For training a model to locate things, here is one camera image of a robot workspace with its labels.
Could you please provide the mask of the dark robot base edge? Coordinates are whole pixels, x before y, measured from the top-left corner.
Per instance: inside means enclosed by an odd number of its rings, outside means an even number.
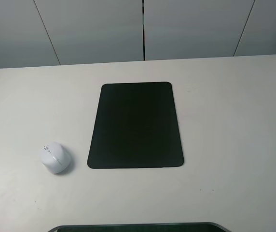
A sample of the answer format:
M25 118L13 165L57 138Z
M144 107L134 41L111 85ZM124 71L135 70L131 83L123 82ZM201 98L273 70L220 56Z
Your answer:
M216 223L149 223L149 224L110 224L110 225L62 225L50 232L228 232Z

